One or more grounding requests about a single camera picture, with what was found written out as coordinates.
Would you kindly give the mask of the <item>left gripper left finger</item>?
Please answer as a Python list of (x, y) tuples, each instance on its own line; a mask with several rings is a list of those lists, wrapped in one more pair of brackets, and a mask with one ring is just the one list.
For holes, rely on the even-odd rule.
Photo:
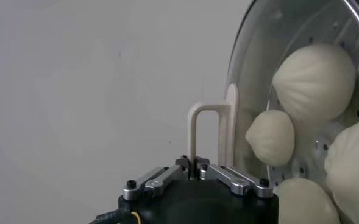
[(156, 167), (136, 180), (128, 180), (123, 187), (123, 199), (136, 201), (144, 191), (150, 192), (153, 197), (158, 197), (173, 181), (188, 180), (190, 168), (191, 163), (186, 155), (176, 159), (171, 167)]

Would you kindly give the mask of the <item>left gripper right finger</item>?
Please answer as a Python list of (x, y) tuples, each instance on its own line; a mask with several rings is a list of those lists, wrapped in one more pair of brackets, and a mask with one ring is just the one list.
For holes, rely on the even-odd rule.
[(253, 192), (259, 198), (272, 198), (273, 187), (267, 178), (257, 178), (241, 173), (232, 166), (211, 164), (206, 158), (196, 157), (195, 165), (201, 180), (218, 180), (225, 184), (235, 195), (244, 196)]

